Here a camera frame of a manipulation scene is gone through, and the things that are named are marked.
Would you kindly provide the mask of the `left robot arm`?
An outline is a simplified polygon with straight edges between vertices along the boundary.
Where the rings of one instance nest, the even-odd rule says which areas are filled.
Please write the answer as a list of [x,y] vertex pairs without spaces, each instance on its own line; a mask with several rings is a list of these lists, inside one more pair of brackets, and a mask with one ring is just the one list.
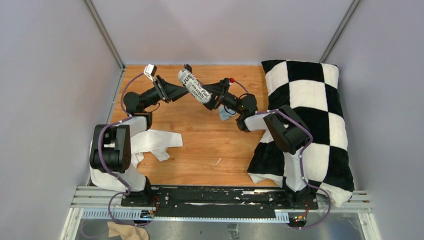
[[182,147],[183,138],[180,133],[152,129],[153,113],[146,108],[161,101],[174,102],[187,93],[185,87],[160,76],[153,80],[153,88],[142,94],[123,91],[121,107],[127,117],[94,128],[89,155],[92,183],[106,190],[135,192],[135,202],[149,206],[153,201],[150,181],[137,165],[147,152],[159,161],[168,160],[167,149]]

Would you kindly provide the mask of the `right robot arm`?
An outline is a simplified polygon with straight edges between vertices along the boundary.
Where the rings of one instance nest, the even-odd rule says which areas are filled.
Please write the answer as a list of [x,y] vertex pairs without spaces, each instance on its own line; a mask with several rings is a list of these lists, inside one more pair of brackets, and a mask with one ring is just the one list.
[[269,131],[276,146],[292,156],[284,164],[287,169],[283,187],[286,204],[292,209],[298,209],[305,203],[311,189],[304,173],[302,153],[312,142],[312,134],[290,106],[259,112],[254,94],[245,92],[236,96],[229,92],[233,83],[233,78],[224,78],[217,83],[205,84],[203,88],[209,93],[210,100],[204,105],[210,110],[223,106],[237,113],[235,121],[240,131]]

